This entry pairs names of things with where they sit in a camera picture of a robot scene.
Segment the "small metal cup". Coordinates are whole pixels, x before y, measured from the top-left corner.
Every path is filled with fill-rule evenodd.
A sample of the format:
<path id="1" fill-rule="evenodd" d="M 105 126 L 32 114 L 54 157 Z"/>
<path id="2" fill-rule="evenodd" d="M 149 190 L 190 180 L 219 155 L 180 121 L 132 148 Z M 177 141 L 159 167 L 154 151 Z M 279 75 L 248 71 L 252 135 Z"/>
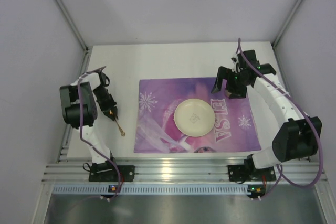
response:
<path id="1" fill-rule="evenodd" d="M 228 90 L 225 90 L 225 95 L 229 98 L 230 97 L 230 92 Z"/>

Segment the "gold spoon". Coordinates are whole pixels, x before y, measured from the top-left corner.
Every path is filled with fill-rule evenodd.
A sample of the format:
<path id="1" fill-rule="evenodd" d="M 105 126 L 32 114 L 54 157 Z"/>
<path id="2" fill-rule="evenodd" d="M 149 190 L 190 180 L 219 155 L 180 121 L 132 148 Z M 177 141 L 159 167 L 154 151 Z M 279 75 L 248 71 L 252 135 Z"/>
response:
<path id="1" fill-rule="evenodd" d="M 122 127 L 119 125 L 119 122 L 118 122 L 118 117 L 115 115 L 115 113 L 113 111 L 110 111 L 110 115 L 112 116 L 112 120 L 116 123 L 118 129 L 119 129 L 119 132 L 120 132 L 120 135 L 122 137 L 125 137 L 125 131 L 122 129 Z"/>

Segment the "cream round plate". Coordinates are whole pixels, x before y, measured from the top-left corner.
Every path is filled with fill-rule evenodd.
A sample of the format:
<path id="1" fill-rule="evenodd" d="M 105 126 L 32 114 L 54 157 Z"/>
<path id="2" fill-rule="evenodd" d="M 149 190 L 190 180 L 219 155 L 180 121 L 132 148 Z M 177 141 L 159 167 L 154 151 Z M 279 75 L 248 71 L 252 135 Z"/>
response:
<path id="1" fill-rule="evenodd" d="M 174 111 L 176 127 L 190 137 L 201 137 L 209 133 L 215 125 L 215 112 L 200 99 L 187 99 Z"/>

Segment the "purple Elsa placemat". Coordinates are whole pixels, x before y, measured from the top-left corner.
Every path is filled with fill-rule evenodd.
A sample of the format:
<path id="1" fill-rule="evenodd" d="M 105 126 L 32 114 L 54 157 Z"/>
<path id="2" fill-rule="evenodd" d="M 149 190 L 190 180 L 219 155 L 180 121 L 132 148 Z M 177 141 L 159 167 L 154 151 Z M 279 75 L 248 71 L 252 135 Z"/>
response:
<path id="1" fill-rule="evenodd" d="M 212 93 L 214 77 L 143 79 L 139 82 L 136 153 L 234 153 L 261 150 L 250 101 Z M 215 124 L 204 136 L 191 137 L 174 122 L 178 105 L 188 99 L 207 102 Z"/>

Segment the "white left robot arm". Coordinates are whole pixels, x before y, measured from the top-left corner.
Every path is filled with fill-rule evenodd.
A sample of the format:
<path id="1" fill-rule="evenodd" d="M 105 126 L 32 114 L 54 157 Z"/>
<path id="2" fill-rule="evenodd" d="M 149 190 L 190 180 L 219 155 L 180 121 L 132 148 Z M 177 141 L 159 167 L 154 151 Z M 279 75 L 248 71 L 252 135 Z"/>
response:
<path id="1" fill-rule="evenodd" d="M 103 69 L 85 72 L 72 84 L 59 88 L 64 122 L 77 130 L 80 140 L 89 148 L 92 163 L 96 165 L 113 161 L 112 153 L 95 124 L 98 112 L 112 121 L 118 119 L 117 102 L 107 89 L 110 79 Z"/>

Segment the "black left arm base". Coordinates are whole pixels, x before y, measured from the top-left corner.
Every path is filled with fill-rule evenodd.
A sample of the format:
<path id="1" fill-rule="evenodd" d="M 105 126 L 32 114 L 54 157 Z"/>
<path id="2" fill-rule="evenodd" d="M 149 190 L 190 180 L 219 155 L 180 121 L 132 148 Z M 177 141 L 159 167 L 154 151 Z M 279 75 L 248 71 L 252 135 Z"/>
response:
<path id="1" fill-rule="evenodd" d="M 118 165 L 121 182 L 132 182 L 135 177 L 135 166 Z M 118 182 L 117 170 L 109 162 L 104 164 L 93 164 L 89 167 L 90 182 Z"/>

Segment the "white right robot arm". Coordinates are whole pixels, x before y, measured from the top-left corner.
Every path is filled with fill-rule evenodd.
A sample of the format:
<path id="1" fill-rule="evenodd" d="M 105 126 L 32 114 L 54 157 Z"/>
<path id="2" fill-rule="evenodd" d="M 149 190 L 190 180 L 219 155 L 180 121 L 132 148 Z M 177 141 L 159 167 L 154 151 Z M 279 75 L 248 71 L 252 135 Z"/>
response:
<path id="1" fill-rule="evenodd" d="M 266 169 L 315 155 L 321 120 L 300 112 L 280 83 L 276 70 L 269 63 L 261 64 L 254 50 L 238 53 L 232 61 L 234 68 L 218 68 L 212 93 L 220 92 L 224 87 L 229 99 L 242 99 L 247 96 L 247 88 L 252 87 L 268 105 L 279 125 L 271 146 L 249 155 L 245 165 L 252 170 Z"/>

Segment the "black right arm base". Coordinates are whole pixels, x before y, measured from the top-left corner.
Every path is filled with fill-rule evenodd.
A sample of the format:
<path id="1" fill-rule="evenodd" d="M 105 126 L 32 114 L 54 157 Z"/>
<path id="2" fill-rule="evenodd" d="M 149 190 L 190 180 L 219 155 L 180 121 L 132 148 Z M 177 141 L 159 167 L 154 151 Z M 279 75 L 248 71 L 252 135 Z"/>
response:
<path id="1" fill-rule="evenodd" d="M 243 184 L 244 182 L 274 182 L 276 175 L 273 167 L 264 169 L 248 169 L 245 165 L 228 165 L 230 182 Z"/>

